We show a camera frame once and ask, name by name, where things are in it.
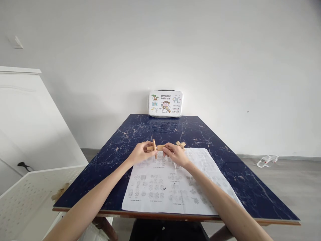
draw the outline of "white paper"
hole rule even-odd
[[[187,157],[242,207],[229,182],[206,149],[186,148]],[[163,152],[134,165],[122,209],[135,212],[218,215],[200,185]]]

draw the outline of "plastic water bottle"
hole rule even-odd
[[[271,167],[274,163],[277,162],[279,156],[269,156],[270,161],[266,164],[267,167]]]
[[[278,157],[279,156],[270,156],[270,155],[262,157],[262,159],[259,160],[259,162],[256,165],[260,168],[265,166],[270,167],[277,162]]]

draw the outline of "table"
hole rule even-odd
[[[137,143],[155,139],[157,145],[176,141],[185,148],[206,148],[231,184],[248,213],[261,225],[300,225],[300,219],[197,116],[153,118],[131,114],[55,203],[54,211],[68,211],[95,185],[111,174]],[[98,216],[164,220],[220,221],[219,216],[123,211],[122,201],[132,169],[116,184]]]

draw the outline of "floor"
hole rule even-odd
[[[95,151],[85,153],[88,161]],[[321,162],[278,160],[271,168],[256,166],[258,159],[242,161],[301,219],[301,226],[270,225],[264,227],[275,240],[321,240]],[[119,241],[128,241],[134,219],[114,218],[113,227]],[[211,236],[223,224],[202,223]]]

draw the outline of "person's left hand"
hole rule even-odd
[[[147,152],[147,147],[152,146],[153,143],[150,141],[138,143],[134,150],[131,152],[127,160],[132,164],[140,163],[147,158],[154,156],[157,153],[157,150]]]

